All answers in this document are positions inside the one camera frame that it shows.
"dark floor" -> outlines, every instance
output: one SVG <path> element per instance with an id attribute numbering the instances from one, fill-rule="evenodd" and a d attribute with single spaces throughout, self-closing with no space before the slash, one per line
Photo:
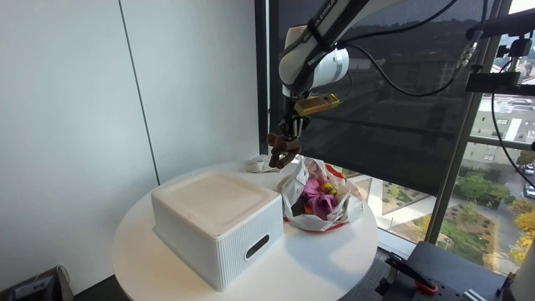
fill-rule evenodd
<path id="1" fill-rule="evenodd" d="M 364 279 L 354 286 L 341 301 L 377 301 L 381 296 L 374 293 L 374 288 L 381 281 L 381 278 L 386 278 L 389 266 L 384 263 L 386 254 L 383 251 L 377 251 L 374 263 Z M 75 301 L 127 301 L 128 298 L 122 293 L 117 279 L 112 276 L 87 291 L 82 291 L 73 298 Z"/>

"white box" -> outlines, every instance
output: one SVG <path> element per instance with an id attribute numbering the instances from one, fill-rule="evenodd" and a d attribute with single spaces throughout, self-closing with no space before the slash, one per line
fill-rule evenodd
<path id="1" fill-rule="evenodd" d="M 155 234 L 217 291 L 282 236 L 281 196 L 230 174 L 157 187 L 152 208 Z"/>

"plastic bag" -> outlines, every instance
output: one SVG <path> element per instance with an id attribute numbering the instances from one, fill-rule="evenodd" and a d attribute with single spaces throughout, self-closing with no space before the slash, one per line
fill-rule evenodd
<path id="1" fill-rule="evenodd" d="M 307 197 L 307 191 L 319 184 L 319 197 Z M 329 196 L 324 191 L 334 189 L 336 196 L 329 204 Z M 294 174 L 287 176 L 279 184 L 282 196 L 284 219 L 302 231 L 321 233 L 356 221 L 362 213 L 362 203 L 356 197 L 349 181 L 327 169 L 322 161 L 304 157 Z M 299 213 L 299 206 L 307 203 L 316 211 Z"/>

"white round table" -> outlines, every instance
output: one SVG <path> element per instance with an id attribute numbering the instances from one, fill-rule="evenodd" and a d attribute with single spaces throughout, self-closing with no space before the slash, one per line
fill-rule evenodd
<path id="1" fill-rule="evenodd" d="M 207 169 L 235 172 L 257 186 L 276 189 L 294 166 L 267 174 L 244 172 L 244 164 Z M 184 181 L 195 172 L 170 182 Z M 152 203 L 147 194 L 123 216 L 113 239 L 117 281 L 135 301 L 339 299 L 364 278 L 377 248 L 374 216 L 366 204 L 359 219 L 322 234 L 302 233 L 284 224 L 284 236 L 267 254 L 219 293 L 189 269 L 152 228 Z"/>

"white wall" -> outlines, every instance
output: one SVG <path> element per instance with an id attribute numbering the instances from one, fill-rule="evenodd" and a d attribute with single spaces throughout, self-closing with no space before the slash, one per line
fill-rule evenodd
<path id="1" fill-rule="evenodd" d="M 257 154 L 249 0 L 125 0 L 163 181 Z M 117 0 L 0 0 L 0 289 L 63 264 L 113 273 L 120 218 L 155 186 Z"/>
<path id="2" fill-rule="evenodd" d="M 254 2 L 123 0 L 158 174 L 257 154 Z"/>

